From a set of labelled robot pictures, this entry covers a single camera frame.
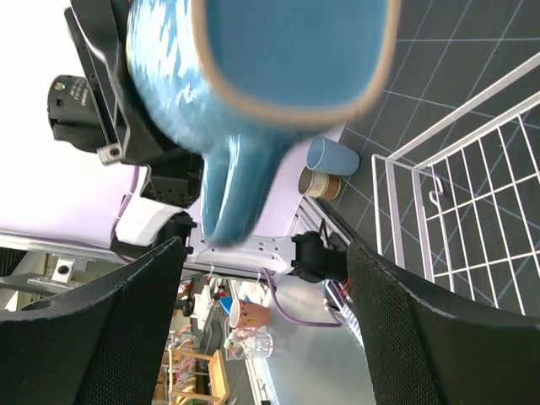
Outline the light blue plastic cup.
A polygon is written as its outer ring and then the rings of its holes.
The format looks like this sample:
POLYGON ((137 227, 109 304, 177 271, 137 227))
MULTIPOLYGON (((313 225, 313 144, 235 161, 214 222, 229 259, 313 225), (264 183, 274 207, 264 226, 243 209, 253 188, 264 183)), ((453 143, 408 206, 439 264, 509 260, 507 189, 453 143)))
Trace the light blue plastic cup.
POLYGON ((324 136, 313 138, 306 155, 308 169, 336 176, 353 175, 360 161, 351 148, 324 136))

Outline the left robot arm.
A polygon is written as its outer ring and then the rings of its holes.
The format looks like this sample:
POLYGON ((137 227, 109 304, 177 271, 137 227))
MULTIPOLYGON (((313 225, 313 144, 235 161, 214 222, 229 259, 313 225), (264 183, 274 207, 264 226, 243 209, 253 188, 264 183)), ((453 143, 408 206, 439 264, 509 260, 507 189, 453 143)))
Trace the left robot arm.
POLYGON ((218 248, 208 242, 200 221, 187 209, 208 195, 204 174, 214 170, 200 154, 170 141, 153 123, 127 71, 125 27, 128 1, 74 1, 65 10, 68 32, 83 77, 56 78, 48 95, 53 136, 96 154, 104 165, 147 168, 136 178, 145 202, 178 208, 162 225, 147 225, 149 241, 115 237, 111 249, 139 257, 173 236, 181 238, 190 262, 217 265, 227 272, 264 268, 317 284, 347 277, 345 244, 324 230, 283 237, 252 236, 218 248))

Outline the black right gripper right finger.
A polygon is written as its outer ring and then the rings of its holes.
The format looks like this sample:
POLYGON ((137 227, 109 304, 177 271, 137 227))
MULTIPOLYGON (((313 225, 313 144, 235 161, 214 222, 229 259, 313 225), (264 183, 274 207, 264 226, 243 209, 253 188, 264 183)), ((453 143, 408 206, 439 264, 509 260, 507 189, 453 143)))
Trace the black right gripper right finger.
POLYGON ((379 404, 537 404, 539 320, 348 248, 349 295, 379 404))

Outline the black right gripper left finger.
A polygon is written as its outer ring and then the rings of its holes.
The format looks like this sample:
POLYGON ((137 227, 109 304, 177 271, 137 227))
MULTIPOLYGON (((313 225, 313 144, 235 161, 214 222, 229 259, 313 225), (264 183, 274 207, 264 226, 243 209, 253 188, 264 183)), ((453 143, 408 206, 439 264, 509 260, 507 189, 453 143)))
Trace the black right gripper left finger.
POLYGON ((150 404, 185 248, 168 240, 65 293, 1 313, 3 404, 150 404))

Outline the blue glazed ceramic mug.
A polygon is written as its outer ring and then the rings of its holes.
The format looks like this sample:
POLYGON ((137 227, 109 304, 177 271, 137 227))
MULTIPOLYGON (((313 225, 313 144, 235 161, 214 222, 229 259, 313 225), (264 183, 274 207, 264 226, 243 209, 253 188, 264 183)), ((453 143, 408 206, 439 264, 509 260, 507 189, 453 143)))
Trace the blue glazed ceramic mug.
POLYGON ((394 55, 398 1, 135 1, 127 65, 156 127, 202 156, 202 231, 257 226, 284 156, 364 114, 394 55))

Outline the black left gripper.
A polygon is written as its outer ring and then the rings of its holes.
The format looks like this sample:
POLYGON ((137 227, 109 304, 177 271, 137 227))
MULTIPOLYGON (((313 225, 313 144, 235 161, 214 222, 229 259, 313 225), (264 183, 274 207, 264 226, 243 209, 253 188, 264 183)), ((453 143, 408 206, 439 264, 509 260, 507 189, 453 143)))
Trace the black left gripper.
POLYGON ((190 207, 199 197, 203 159, 170 141, 151 121, 127 69, 128 1, 72 1, 64 17, 82 77, 56 77, 47 96, 53 137, 103 165, 145 166, 141 194, 190 207))

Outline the brown and cream cup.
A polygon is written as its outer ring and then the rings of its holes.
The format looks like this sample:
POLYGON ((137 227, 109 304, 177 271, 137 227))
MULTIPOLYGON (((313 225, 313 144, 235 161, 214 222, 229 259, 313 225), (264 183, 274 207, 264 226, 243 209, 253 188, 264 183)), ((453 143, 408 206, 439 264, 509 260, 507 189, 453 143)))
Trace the brown and cream cup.
POLYGON ((329 175, 305 167, 298 179, 298 191, 306 197, 331 201, 338 197, 342 180, 338 175, 329 175))

